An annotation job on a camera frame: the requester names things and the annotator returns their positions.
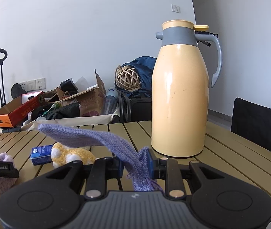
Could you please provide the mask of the open brown cardboard box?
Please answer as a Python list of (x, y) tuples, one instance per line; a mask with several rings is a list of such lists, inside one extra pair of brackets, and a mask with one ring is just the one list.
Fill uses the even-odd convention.
[(104, 83), (95, 70), (96, 85), (74, 95), (65, 95), (64, 91), (56, 88), (61, 106), (78, 103), (80, 117), (98, 116), (102, 114), (103, 100), (106, 94)]

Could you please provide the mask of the lavender fluffy plush cloth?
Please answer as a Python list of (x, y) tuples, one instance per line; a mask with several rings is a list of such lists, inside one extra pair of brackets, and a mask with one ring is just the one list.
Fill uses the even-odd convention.
[(0, 154), (0, 194), (8, 191), (16, 183), (13, 174), (15, 168), (13, 157), (6, 152)]

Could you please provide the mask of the lavender woven drawstring pouch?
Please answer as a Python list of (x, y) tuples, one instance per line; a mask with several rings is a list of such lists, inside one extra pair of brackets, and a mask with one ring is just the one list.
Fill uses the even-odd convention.
[(41, 124), (38, 130), (70, 149), (105, 146), (124, 163), (135, 191), (162, 190), (157, 181), (149, 176), (147, 165), (149, 147), (147, 146), (136, 151), (122, 137), (105, 131), (76, 129), (54, 124)]

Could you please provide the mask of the dark blue bag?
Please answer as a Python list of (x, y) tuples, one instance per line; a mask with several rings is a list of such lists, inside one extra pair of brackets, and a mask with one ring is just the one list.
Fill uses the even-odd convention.
[(157, 60), (156, 58), (151, 56), (141, 56), (129, 63), (119, 65), (119, 66), (129, 65), (135, 68), (138, 75), (140, 76), (141, 88), (134, 92), (129, 92), (127, 90), (123, 90), (117, 87), (116, 84), (114, 84), (116, 89), (119, 90), (120, 92), (125, 93), (129, 98), (137, 98), (140, 97), (141, 94), (143, 94), (145, 97), (150, 98), (152, 94), (152, 75), (156, 60)]

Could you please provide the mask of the grey water bottle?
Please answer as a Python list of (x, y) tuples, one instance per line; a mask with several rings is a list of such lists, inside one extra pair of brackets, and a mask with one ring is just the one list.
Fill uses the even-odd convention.
[(114, 114), (117, 108), (117, 102), (118, 92), (116, 88), (111, 87), (104, 96), (101, 115)]

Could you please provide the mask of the white wall socket strip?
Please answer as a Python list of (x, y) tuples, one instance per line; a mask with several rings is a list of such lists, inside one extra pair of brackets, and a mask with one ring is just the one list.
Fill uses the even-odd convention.
[(21, 88), (23, 90), (30, 92), (33, 90), (44, 90), (45, 89), (45, 78), (39, 78), (35, 80), (30, 80), (30, 81), (23, 81), (20, 82)]

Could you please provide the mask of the black chair back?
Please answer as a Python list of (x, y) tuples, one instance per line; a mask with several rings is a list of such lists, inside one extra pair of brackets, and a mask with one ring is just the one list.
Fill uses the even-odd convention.
[(236, 98), (231, 132), (271, 152), (271, 108)]

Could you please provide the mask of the black suitcase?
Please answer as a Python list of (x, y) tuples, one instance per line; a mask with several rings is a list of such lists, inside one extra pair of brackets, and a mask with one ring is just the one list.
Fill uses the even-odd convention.
[(148, 121), (152, 118), (151, 98), (143, 94), (129, 99), (125, 93), (118, 92), (118, 106), (120, 121), (123, 123)]

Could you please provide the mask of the cream yellow thermos jug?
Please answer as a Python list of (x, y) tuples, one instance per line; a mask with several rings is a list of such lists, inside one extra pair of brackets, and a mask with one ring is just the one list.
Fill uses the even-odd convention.
[[(219, 39), (205, 34), (207, 25), (166, 21), (156, 38), (162, 45), (152, 76), (151, 146), (165, 156), (190, 158), (203, 151), (209, 89), (222, 69)], [(215, 73), (208, 75), (198, 42), (213, 42), (218, 53)]]

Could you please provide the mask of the small blue card box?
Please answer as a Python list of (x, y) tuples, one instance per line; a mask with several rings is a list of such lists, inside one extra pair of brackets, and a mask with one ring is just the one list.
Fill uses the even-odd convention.
[(33, 165), (52, 163), (51, 150), (53, 145), (37, 146), (31, 149), (30, 160)]

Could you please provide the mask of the woven rattan ball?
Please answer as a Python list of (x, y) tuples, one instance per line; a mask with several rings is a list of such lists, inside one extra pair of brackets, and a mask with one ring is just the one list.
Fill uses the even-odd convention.
[(115, 71), (115, 84), (117, 87), (134, 92), (141, 88), (141, 80), (134, 67), (118, 66)]

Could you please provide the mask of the orange shoe box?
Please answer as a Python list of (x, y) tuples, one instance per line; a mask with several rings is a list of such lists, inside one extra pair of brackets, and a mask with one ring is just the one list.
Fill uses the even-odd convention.
[(22, 94), (0, 109), (0, 127), (17, 126), (28, 113), (45, 103), (43, 92)]

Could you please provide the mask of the white alpaca plush toy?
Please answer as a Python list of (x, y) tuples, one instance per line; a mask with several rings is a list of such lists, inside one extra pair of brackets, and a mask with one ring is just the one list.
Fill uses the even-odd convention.
[(54, 168), (59, 168), (73, 161), (82, 161), (83, 164), (93, 164), (96, 157), (87, 147), (70, 148), (57, 142), (51, 149), (51, 160)]

